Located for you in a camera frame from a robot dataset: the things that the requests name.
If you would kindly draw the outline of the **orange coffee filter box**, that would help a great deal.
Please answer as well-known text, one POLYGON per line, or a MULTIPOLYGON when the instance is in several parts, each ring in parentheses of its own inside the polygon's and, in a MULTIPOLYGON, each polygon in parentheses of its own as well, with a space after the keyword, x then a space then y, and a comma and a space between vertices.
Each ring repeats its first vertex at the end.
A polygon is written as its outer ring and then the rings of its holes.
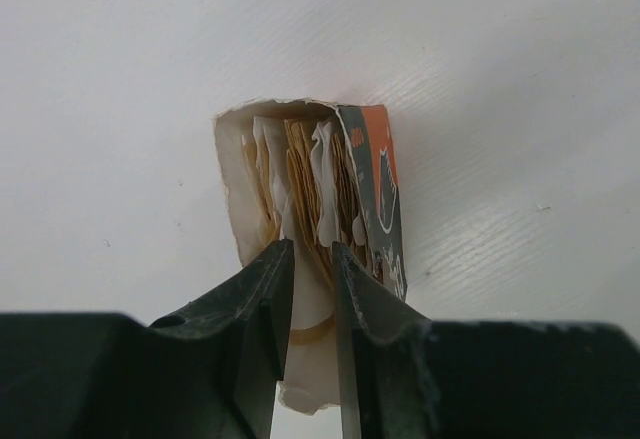
POLYGON ((405 298, 400 189, 388 111, 312 99, 261 100, 213 120, 231 230, 242 263, 291 239, 313 303, 325 306, 341 242, 405 298))

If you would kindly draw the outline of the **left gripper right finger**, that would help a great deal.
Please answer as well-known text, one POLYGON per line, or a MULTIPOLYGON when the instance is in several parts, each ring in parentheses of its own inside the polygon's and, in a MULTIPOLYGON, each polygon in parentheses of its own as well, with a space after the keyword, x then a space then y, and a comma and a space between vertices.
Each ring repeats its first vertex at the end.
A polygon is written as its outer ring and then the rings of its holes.
POLYGON ((346 438, 635 438, 639 346, 578 321, 434 321, 332 246, 346 438))

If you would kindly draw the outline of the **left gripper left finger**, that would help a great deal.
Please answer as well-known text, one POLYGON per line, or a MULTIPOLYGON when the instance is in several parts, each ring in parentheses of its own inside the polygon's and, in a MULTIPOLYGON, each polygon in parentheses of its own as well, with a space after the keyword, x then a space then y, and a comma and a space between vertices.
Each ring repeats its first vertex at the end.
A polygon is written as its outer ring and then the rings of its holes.
POLYGON ((5 438, 266 438, 290 334, 294 247, 150 325, 120 313, 1 317, 5 438))

